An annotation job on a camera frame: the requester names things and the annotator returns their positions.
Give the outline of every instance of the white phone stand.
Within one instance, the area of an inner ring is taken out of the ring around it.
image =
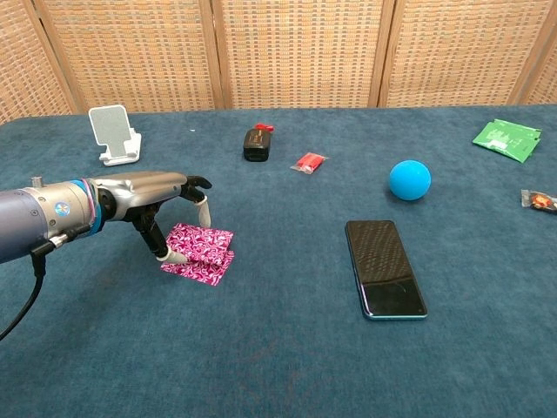
[[[141,134],[130,127],[120,104],[89,109],[89,120],[98,145],[106,145],[99,159],[104,165],[135,163],[141,151]]]

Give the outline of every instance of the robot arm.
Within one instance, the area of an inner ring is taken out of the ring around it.
[[[155,215],[165,201],[181,197],[198,206],[201,226],[211,226],[206,196],[197,187],[211,183],[179,172],[128,172],[52,185],[34,178],[33,187],[0,192],[0,264],[44,244],[52,251],[115,220],[131,222],[158,260],[185,263],[169,251]]]

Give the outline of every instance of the black case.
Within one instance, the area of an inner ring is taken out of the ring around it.
[[[263,129],[250,129],[244,138],[244,158],[262,162],[269,158],[271,133]]]

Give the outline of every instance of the foam ball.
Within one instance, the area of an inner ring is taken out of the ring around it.
[[[389,187],[402,200],[416,200],[423,197],[432,184],[429,169],[419,161],[408,159],[399,162],[391,170]]]

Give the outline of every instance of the smartphone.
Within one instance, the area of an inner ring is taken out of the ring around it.
[[[370,320],[427,317],[399,232],[391,220],[350,220],[346,237],[359,298]]]

